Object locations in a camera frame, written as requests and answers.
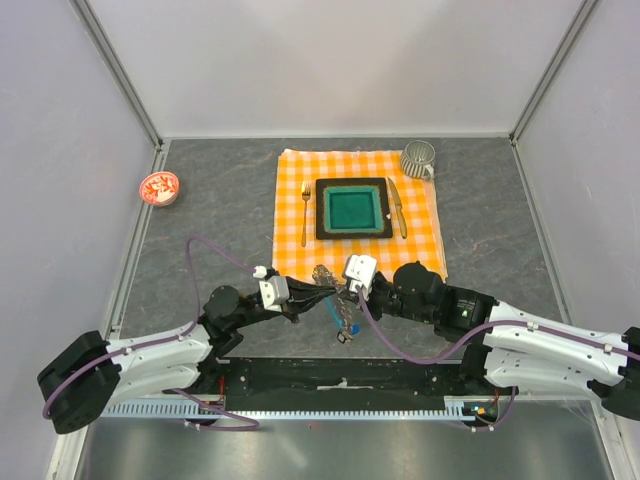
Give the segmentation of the large keyring organiser with rings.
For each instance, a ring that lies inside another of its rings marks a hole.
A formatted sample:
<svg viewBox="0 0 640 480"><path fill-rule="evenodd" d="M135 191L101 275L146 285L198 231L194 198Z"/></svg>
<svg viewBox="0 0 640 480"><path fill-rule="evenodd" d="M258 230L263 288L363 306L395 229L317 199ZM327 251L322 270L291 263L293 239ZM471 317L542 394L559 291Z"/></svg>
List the large keyring organiser with rings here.
<svg viewBox="0 0 640 480"><path fill-rule="evenodd" d="M312 278L317 285L334 285L336 287L340 287L340 283L334 274L322 264L314 267ZM338 327L338 333L342 332L345 334L350 339L348 343L351 343L355 335L350 334L350 328L354 325L350 307L338 295L325 298L325 304L331 318Z"/></svg>

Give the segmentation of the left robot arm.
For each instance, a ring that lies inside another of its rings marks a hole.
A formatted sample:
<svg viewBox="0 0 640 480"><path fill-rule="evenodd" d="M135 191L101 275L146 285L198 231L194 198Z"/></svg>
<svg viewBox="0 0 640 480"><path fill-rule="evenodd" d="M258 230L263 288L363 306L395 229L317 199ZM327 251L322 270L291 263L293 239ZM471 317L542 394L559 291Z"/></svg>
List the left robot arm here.
<svg viewBox="0 0 640 480"><path fill-rule="evenodd" d="M216 288L194 321L173 330L124 340L107 340L97 330L83 333L38 374L42 415L57 433L67 434L139 396L189 388L211 392L220 378L218 361L242 342L242 328L279 316L296 323L337 291L273 276L253 294Z"/></svg>

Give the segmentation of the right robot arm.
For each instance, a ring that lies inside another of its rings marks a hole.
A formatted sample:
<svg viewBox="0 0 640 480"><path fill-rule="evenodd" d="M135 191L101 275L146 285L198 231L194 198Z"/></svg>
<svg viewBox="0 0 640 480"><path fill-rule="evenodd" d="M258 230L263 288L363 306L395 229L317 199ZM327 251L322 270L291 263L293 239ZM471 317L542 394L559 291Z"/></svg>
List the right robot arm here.
<svg viewBox="0 0 640 480"><path fill-rule="evenodd" d="M445 283L420 262L387 280L368 255L348 258L342 296L373 322L389 315L432 326L449 350L415 363L437 364L464 352L458 381L477 394L498 389L594 395L601 406L639 418L639 330L584 329L539 317L474 290Z"/></svg>

